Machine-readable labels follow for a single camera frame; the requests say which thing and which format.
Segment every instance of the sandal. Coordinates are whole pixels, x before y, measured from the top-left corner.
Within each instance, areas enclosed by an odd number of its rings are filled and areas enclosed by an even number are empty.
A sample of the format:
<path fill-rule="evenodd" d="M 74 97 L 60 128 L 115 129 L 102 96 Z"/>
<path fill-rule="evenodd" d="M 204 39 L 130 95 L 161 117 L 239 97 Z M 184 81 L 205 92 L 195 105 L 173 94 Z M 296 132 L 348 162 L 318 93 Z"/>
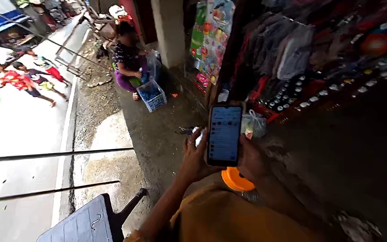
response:
<path fill-rule="evenodd" d="M 134 101 L 138 101 L 140 100 L 140 95 L 138 93 L 133 93 L 132 98 L 134 99 Z"/>

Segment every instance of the purple pants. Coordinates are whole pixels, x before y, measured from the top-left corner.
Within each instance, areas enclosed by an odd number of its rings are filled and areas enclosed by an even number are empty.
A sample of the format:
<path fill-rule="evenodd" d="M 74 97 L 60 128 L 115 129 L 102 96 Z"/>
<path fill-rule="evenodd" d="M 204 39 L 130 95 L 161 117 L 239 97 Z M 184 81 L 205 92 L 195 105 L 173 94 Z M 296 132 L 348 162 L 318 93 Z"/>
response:
<path fill-rule="evenodd" d="M 123 90 L 127 90 L 127 91 L 130 91 L 132 93 L 136 93 L 137 92 L 137 89 L 135 87 L 133 87 L 131 85 L 131 83 L 129 82 L 129 80 L 132 77 L 129 77 L 129 76 L 126 76 L 126 75 L 122 75 L 118 70 L 114 71 L 114 75 L 116 76 L 117 84 L 119 84 L 119 86 Z"/>
<path fill-rule="evenodd" d="M 147 59 L 146 59 L 146 56 L 139 56 L 137 58 L 137 61 L 140 65 L 140 67 L 143 69 L 142 70 L 142 74 L 145 74 L 147 73 Z M 123 89 L 123 90 L 127 90 L 127 91 L 130 91 L 132 93 L 136 93 L 137 92 L 137 89 L 135 87 L 133 87 L 131 85 L 131 83 L 129 82 L 129 80 L 132 78 L 132 77 L 129 77 L 129 76 L 126 76 L 126 75 L 123 75 L 121 74 L 118 70 L 115 70 L 114 71 L 114 75 L 116 76 L 116 82 L 117 84 Z"/>

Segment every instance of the smartphone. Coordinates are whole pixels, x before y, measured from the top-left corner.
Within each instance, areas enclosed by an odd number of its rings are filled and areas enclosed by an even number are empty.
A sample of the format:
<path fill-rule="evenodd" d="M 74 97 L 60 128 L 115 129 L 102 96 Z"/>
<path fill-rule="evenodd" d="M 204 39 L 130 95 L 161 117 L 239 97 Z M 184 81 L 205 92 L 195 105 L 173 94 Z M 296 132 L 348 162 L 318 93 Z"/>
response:
<path fill-rule="evenodd" d="M 238 166 L 241 106 L 214 105 L 209 122 L 207 164 Z"/>

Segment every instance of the street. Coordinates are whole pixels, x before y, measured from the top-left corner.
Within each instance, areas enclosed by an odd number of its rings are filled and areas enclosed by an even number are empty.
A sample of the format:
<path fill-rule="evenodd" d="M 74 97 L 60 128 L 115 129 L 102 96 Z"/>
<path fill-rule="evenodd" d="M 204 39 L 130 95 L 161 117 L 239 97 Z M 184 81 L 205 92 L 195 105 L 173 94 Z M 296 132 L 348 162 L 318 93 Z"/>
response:
<path fill-rule="evenodd" d="M 50 39 L 62 44 L 79 18 L 73 18 L 71 23 L 53 33 Z M 83 23 L 79 29 L 66 44 L 74 51 L 80 48 L 87 25 Z M 50 41 L 43 41 L 34 52 L 59 64 L 54 61 L 58 49 L 59 46 Z M 28 68 L 44 71 L 35 66 L 28 55 L 18 61 Z M 75 80 L 64 66 L 59 65 L 58 69 L 68 81 Z M 56 79 L 45 77 L 55 85 L 56 90 L 70 96 L 70 87 L 64 88 Z M 60 152 L 68 102 L 51 91 L 41 90 L 40 93 L 54 99 L 56 106 L 52 108 L 49 102 L 33 98 L 11 85 L 0 89 L 0 156 Z M 0 196 L 54 189 L 57 169 L 58 157 L 0 162 Z M 0 242 L 35 242 L 40 234 L 50 228 L 52 210 L 52 194 L 1 201 Z"/>

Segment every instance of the running child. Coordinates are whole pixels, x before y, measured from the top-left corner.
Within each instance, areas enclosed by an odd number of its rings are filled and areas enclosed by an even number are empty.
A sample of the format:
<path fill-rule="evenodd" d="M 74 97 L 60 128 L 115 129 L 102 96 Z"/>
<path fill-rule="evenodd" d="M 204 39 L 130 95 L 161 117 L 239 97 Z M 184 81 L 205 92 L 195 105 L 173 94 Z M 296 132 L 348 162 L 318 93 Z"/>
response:
<path fill-rule="evenodd" d="M 35 82 L 37 85 L 39 85 L 44 90 L 53 91 L 53 92 L 57 93 L 59 96 L 61 96 L 65 101 L 68 101 L 67 96 L 65 96 L 65 94 L 57 91 L 54 88 L 53 83 L 51 83 L 49 80 L 47 80 L 46 78 L 39 75 L 39 74 L 50 75 L 49 73 L 45 73 L 45 72 L 42 72 L 42 71 L 39 71 L 36 69 L 28 69 L 28 68 L 26 68 L 26 66 L 23 63 L 18 62 L 18 61 L 13 62 L 13 67 L 20 70 L 20 71 L 23 71 L 24 75 L 26 77 L 28 77 L 31 81 Z"/>
<path fill-rule="evenodd" d="M 46 59 L 43 56 L 38 56 L 35 54 L 35 52 L 31 48 L 26 48 L 25 53 L 32 56 L 34 59 L 34 64 L 46 69 L 46 72 L 50 73 L 54 78 L 56 78 L 58 81 L 65 84 L 65 88 L 68 87 L 68 85 L 71 85 L 69 81 L 67 81 L 65 78 L 61 76 L 59 71 L 56 69 L 55 63 L 50 61 L 49 59 Z"/>
<path fill-rule="evenodd" d="M 0 88 L 3 88 L 7 84 L 11 84 L 15 88 L 17 88 L 19 91 L 26 91 L 29 95 L 31 95 L 33 97 L 38 97 L 38 98 L 44 99 L 46 101 L 49 101 L 51 107 L 54 107 L 56 105 L 56 102 L 53 99 L 41 95 L 37 91 L 37 89 L 35 89 L 31 85 L 28 77 L 26 77 L 24 75 L 20 75 L 19 73 L 15 72 L 15 71 L 5 70 L 1 64 L 0 64 L 0 72 L 5 74 L 3 77 L 0 78 L 0 80 L 2 81 Z"/>

